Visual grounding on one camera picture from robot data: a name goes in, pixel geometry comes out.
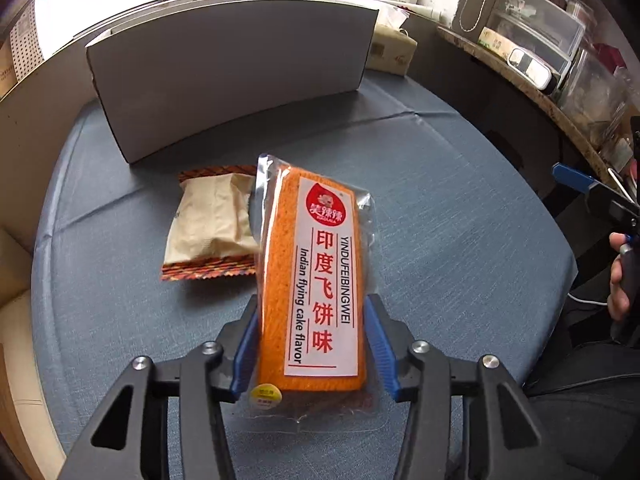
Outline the person's right hand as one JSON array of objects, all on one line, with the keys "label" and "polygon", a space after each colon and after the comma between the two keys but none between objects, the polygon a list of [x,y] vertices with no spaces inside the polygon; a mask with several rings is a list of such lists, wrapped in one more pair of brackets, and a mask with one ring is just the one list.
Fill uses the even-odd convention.
[{"label": "person's right hand", "polygon": [[608,313],[615,322],[622,322],[629,311],[630,300],[622,289],[624,269],[620,248],[626,243],[625,234],[613,232],[608,237],[611,247],[616,250],[617,256],[612,263],[610,271],[610,294],[608,295]]}]

